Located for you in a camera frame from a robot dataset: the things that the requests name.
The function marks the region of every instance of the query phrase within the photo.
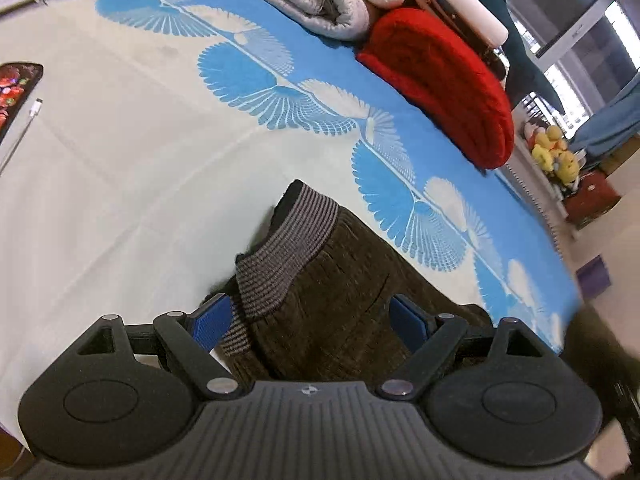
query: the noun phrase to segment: phone screen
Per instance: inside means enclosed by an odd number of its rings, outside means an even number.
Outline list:
[[[40,80],[42,65],[16,62],[0,65],[0,142],[18,111]]]

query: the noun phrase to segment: bedsheet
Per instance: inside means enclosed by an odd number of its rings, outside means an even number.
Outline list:
[[[578,292],[544,229],[350,47],[262,0],[60,0],[2,33],[2,62],[45,67],[0,178],[13,434],[23,391],[98,316],[194,310],[296,178],[454,301],[561,346]]]

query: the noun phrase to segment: charging cable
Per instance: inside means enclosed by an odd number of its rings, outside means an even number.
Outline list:
[[[31,105],[31,110],[29,110],[29,120],[27,121],[27,124],[22,129],[22,131],[20,132],[20,136],[18,136],[18,139],[14,142],[14,145],[11,147],[11,149],[9,150],[8,155],[2,161],[2,164],[0,164],[0,176],[2,175],[2,172],[4,171],[4,168],[6,168],[6,165],[9,163],[9,161],[12,158],[12,156],[14,156],[15,150],[18,149],[18,145],[20,144],[20,142],[24,138],[24,135],[27,133],[27,130],[31,126],[31,123],[33,123],[33,120],[36,118],[38,113],[40,113],[40,107],[41,106],[42,106],[42,99],[36,99],[36,101],[33,103],[33,105]]]

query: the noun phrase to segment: red folded blanket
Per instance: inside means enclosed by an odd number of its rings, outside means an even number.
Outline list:
[[[479,168],[498,168],[511,155],[511,106],[500,82],[426,10],[388,12],[356,58],[423,110]]]

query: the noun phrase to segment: curtain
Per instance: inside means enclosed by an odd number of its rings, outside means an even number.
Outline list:
[[[592,168],[640,132],[640,72],[602,110],[586,121],[571,140],[571,150],[587,151]]]

